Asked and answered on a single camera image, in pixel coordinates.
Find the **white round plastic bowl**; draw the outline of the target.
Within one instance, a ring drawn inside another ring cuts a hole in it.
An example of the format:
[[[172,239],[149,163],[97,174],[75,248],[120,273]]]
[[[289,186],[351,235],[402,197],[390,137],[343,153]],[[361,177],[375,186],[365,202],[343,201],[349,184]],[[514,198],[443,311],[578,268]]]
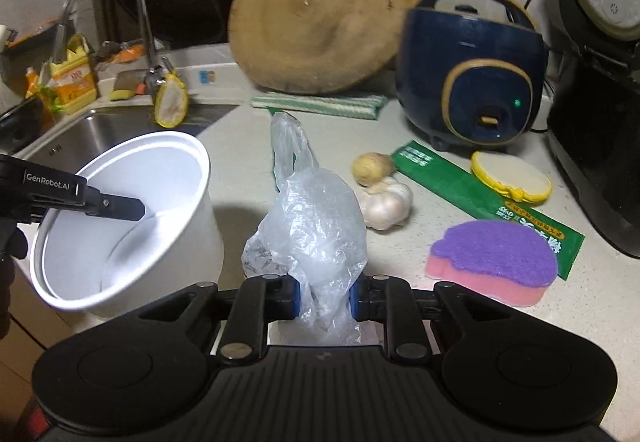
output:
[[[154,132],[112,147],[80,176],[101,193],[140,200],[138,220],[51,210],[30,251],[30,279],[49,306],[100,318],[144,306],[195,283],[215,283],[224,265],[208,194],[205,146],[182,132]]]

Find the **clear plastic bag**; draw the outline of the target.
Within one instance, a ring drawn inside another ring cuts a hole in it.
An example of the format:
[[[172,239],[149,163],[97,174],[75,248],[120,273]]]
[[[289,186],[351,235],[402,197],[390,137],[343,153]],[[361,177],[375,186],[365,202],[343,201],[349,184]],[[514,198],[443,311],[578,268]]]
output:
[[[349,289],[368,262],[367,229],[352,188],[321,168],[299,121],[271,116],[273,176],[278,196],[246,242],[247,277],[294,277],[299,314],[277,322],[271,340],[299,346],[362,344],[368,335],[352,318]]]

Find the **purple pink sponge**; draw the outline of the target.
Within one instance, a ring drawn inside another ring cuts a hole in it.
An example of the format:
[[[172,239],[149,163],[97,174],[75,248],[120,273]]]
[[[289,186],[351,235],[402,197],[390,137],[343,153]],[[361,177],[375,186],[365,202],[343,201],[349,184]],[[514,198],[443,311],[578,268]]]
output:
[[[430,249],[425,273],[511,306],[538,303],[558,276],[555,254],[531,228],[506,221],[464,222]]]

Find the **green snack wrapper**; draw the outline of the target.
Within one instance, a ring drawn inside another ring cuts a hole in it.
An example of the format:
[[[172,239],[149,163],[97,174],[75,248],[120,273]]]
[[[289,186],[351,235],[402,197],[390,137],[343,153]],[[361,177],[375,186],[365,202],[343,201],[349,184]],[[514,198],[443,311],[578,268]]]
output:
[[[518,223],[536,231],[558,262],[558,275],[567,280],[585,236],[532,206],[501,196],[469,171],[434,150],[411,141],[392,154],[396,170],[478,220]]]

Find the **chrome kitchen faucet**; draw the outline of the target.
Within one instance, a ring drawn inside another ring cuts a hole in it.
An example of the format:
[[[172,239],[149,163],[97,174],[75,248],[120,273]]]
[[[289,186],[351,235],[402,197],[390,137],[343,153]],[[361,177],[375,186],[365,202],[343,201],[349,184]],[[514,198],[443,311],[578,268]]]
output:
[[[70,24],[76,2],[77,0],[66,0],[64,3],[62,14],[56,25],[52,63],[62,64],[67,58],[67,27]],[[96,17],[101,17],[103,20],[102,29],[105,37],[115,38],[122,33],[124,26],[120,22],[118,13],[124,13],[130,20],[137,21],[138,35],[142,40],[146,59],[146,71],[143,78],[145,93],[155,98],[165,82],[165,74],[158,58],[145,0],[99,0],[94,4],[94,10]]]

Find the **stainless steel sink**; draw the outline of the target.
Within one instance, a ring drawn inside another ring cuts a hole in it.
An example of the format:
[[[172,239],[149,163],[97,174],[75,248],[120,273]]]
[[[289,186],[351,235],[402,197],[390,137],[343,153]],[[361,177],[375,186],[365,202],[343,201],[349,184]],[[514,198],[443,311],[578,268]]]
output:
[[[57,124],[15,156],[53,169],[77,172],[113,146],[152,132],[166,129],[154,120],[150,106],[94,108]]]

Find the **garlic bulb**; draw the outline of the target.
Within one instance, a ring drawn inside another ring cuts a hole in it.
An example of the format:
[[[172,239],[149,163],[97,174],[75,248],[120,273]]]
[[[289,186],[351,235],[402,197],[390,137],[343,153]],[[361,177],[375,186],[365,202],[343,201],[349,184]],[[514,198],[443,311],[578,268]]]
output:
[[[358,195],[364,224],[375,231],[387,231],[408,219],[413,192],[392,176],[371,185]]]

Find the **yellow green sponge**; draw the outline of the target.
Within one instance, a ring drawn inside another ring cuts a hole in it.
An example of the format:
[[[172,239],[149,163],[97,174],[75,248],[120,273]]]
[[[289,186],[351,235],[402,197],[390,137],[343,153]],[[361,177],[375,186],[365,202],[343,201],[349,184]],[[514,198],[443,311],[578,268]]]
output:
[[[130,100],[130,98],[133,98],[135,95],[136,92],[134,92],[134,90],[116,89],[108,95],[108,99],[110,101],[127,101]]]

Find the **yellow detergent bag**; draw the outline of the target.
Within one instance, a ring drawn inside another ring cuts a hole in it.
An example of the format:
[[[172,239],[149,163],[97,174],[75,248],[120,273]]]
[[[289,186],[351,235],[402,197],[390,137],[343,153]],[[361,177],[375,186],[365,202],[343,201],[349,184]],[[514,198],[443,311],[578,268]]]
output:
[[[54,107],[65,116],[93,103],[98,96],[96,80],[89,58],[89,46],[81,34],[67,41],[64,61],[50,61],[52,89],[55,92]]]

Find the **yellow rimmed sink strainer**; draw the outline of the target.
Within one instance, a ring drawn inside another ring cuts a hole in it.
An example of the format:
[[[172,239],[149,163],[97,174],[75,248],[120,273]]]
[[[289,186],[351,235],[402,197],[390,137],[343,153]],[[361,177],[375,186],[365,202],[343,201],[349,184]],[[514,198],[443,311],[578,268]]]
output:
[[[154,102],[154,119],[165,129],[178,127],[186,118],[189,95],[176,74],[169,74],[158,90]]]

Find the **yellow round scrubber pad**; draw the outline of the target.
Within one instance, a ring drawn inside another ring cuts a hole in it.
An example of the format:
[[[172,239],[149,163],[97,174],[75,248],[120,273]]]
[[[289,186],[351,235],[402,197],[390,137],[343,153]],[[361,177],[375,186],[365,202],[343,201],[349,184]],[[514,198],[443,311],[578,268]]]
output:
[[[471,157],[471,171],[488,188],[516,202],[537,205],[552,193],[548,176],[518,156],[479,150]]]

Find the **green white striped cloth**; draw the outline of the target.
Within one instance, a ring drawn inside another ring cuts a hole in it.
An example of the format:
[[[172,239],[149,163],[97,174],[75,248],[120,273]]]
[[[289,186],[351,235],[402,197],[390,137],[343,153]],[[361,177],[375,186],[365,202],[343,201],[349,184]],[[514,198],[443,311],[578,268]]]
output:
[[[270,112],[282,110],[282,112],[377,120],[378,114],[387,102],[388,98],[385,95],[363,92],[337,96],[265,92],[255,95],[250,100],[250,105]]]

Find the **large black rice cooker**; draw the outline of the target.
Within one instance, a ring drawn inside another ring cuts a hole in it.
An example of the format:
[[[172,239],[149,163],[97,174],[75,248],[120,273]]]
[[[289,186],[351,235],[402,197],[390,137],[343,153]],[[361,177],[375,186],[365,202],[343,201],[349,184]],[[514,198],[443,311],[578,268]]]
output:
[[[639,254],[639,0],[548,0],[567,61],[548,118],[550,150],[582,211]]]

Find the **round wooden cutting board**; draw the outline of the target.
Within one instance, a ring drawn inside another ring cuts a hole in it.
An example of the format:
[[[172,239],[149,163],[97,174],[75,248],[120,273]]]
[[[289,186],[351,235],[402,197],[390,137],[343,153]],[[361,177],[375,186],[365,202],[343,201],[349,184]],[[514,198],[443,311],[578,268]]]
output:
[[[250,81],[330,94],[376,75],[396,56],[416,0],[233,0],[231,53]]]

